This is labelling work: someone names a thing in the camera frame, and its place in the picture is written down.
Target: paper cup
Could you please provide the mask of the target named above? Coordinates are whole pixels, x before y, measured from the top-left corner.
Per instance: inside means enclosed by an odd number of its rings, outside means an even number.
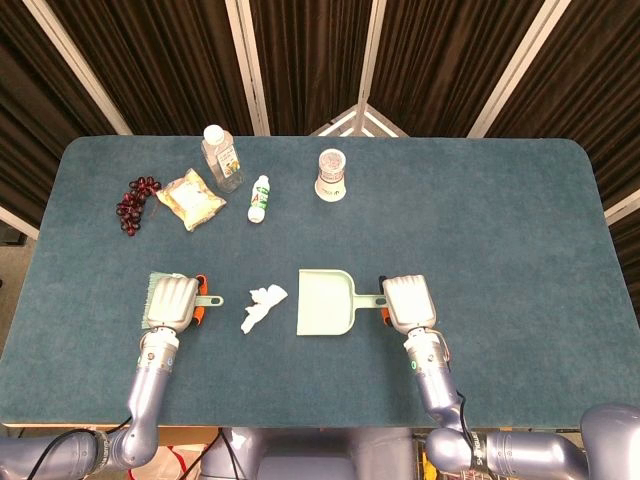
[[[318,159],[316,193],[326,202],[337,202],[347,193],[344,183],[344,169],[347,159],[340,150],[329,148]]]

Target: food package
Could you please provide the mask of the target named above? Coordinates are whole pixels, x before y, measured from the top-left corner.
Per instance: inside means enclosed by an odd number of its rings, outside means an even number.
[[[216,196],[193,168],[158,191],[158,198],[184,222],[184,228],[192,232],[201,223],[212,218],[226,205]]]

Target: dark brown curtain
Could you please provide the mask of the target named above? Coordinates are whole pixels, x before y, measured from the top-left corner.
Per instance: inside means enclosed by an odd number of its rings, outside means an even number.
[[[371,0],[252,0],[272,135],[309,135],[358,102]]]
[[[49,3],[134,134],[253,133],[224,1]]]
[[[410,136],[466,136],[541,5],[389,1],[369,103]]]
[[[640,2],[571,2],[488,136],[565,137],[605,209],[640,188]]]
[[[611,225],[611,238],[640,323],[640,210]]]
[[[66,146],[113,134],[22,1],[0,2],[0,205],[38,227]]]

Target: light green dustpan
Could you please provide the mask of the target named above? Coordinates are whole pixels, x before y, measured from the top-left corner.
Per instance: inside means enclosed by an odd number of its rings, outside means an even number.
[[[342,270],[299,270],[298,335],[342,335],[357,308],[385,308],[384,295],[357,295],[353,278]]]

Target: plastic water bottle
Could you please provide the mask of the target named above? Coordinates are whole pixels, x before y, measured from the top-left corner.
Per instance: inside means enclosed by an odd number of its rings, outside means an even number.
[[[260,175],[256,183],[253,184],[251,190],[251,206],[249,207],[249,221],[260,223],[264,220],[264,214],[267,209],[267,201],[269,199],[269,177]]]
[[[242,185],[244,175],[229,132],[219,125],[205,128],[202,153],[220,190],[229,193]]]

